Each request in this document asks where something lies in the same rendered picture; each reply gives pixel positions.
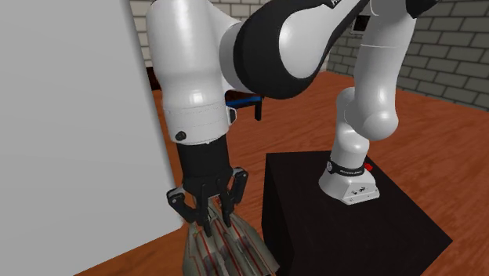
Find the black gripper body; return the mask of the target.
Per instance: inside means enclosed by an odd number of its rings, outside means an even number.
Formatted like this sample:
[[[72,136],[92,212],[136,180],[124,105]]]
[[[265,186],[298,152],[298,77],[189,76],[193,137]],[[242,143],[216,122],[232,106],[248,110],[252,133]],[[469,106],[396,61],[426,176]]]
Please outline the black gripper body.
[[[233,169],[226,135],[210,143],[177,144],[183,188],[196,197],[211,197],[226,190]]]

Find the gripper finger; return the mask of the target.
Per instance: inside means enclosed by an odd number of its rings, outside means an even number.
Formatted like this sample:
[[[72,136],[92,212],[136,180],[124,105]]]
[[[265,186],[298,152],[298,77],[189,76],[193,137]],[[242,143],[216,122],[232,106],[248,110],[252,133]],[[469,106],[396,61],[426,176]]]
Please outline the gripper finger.
[[[185,203],[185,190],[182,187],[173,188],[166,194],[169,205],[188,223],[196,223],[202,227],[206,236],[212,236],[210,219],[208,217],[208,198],[195,196],[195,207]]]
[[[223,192],[219,195],[223,222],[227,227],[231,227],[230,215],[234,212],[234,206],[242,201],[248,181],[248,172],[241,167],[233,168],[232,178],[232,187],[229,190],[224,187]]]

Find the grey toy craft red stripes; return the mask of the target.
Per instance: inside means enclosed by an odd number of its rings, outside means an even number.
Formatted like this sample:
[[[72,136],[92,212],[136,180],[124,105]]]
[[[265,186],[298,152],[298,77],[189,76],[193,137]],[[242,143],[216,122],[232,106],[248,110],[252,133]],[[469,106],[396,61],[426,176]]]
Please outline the grey toy craft red stripes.
[[[228,227],[213,200],[208,214],[210,237],[196,223],[189,225],[183,276],[276,276],[280,265],[254,227],[234,213]]]

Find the blue and black furniture piece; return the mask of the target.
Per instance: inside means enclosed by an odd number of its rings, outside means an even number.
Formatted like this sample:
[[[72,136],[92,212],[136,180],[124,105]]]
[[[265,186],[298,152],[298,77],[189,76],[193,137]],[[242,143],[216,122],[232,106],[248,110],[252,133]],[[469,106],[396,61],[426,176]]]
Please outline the blue and black furniture piece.
[[[226,105],[235,109],[254,106],[254,116],[256,121],[262,119],[263,98],[255,94],[239,93],[229,91],[225,95]]]

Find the black robot stand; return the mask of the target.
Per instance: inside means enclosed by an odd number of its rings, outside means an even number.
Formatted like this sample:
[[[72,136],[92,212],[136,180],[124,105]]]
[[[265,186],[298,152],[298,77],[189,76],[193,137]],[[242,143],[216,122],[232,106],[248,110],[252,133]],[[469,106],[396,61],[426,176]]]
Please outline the black robot stand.
[[[451,238],[371,159],[379,198],[346,205],[326,195],[318,180],[329,155],[266,156],[262,230],[277,276],[421,276]]]

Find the white framed dark wall picture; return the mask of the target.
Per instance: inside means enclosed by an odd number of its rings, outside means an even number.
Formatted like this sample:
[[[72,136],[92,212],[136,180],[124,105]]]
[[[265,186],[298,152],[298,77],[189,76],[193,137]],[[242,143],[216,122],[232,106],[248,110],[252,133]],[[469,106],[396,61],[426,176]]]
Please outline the white framed dark wall picture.
[[[370,18],[369,15],[358,15],[352,22],[350,33],[352,35],[362,35],[367,28]]]

